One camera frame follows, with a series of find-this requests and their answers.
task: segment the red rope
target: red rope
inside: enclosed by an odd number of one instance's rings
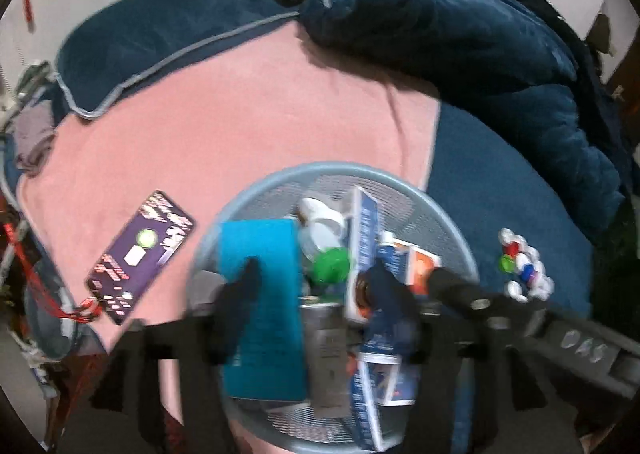
[[[29,33],[33,33],[35,24],[33,21],[33,6],[31,5],[31,0],[22,0],[22,9],[24,10],[24,19],[27,21]]]
[[[56,301],[52,299],[47,289],[43,286],[40,276],[34,271],[33,266],[31,266],[29,259],[27,259],[27,256],[24,253],[22,244],[15,236],[12,225],[5,223],[4,231],[6,232],[9,242],[14,247],[16,257],[18,257],[22,264],[24,275],[27,278],[28,285],[33,291],[36,302],[39,306],[44,308],[47,313],[59,319],[71,319],[81,324],[86,324],[94,320],[102,312],[102,307],[91,298],[82,301],[80,306],[72,313],[67,313],[60,309]]]

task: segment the blue blanket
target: blue blanket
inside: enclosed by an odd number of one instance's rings
[[[590,239],[613,219],[623,199],[620,176],[579,128],[572,52],[523,5],[306,0],[300,21],[321,45],[433,82],[444,100],[473,113],[513,145]],[[513,171],[502,173],[508,177]]]
[[[498,232],[507,227],[540,252],[556,284],[551,301],[590,313],[591,243],[518,151],[477,117],[447,103],[440,111],[427,193],[465,236],[482,286],[501,292],[508,280],[498,268]]]

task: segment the red lanyard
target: red lanyard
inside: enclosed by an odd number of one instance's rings
[[[102,307],[98,304],[95,297],[89,297],[83,300],[80,303],[80,306],[76,307],[76,309],[71,313],[67,313],[60,309],[56,301],[52,299],[47,292],[47,289],[43,286],[40,277],[34,271],[33,266],[31,266],[27,256],[24,254],[24,248],[20,241],[16,239],[12,225],[5,223],[4,231],[6,232],[9,243],[14,247],[16,256],[22,264],[22,269],[24,270],[24,275],[27,278],[27,283],[33,291],[37,303],[43,307],[47,313],[59,319],[71,319],[81,324],[87,324],[100,316]]]

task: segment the gray cloth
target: gray cloth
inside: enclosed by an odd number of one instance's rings
[[[207,315],[220,289],[226,284],[222,275],[200,270],[188,282],[186,288],[187,307],[195,315]]]
[[[29,177],[37,176],[49,158],[55,136],[49,100],[24,108],[14,120],[16,166]]]

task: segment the blue sponge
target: blue sponge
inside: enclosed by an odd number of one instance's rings
[[[218,244],[219,272],[238,276],[248,257],[260,261],[262,286],[236,355],[224,367],[234,398],[299,402],[306,370],[298,297],[302,269],[297,226],[290,219],[228,221]]]

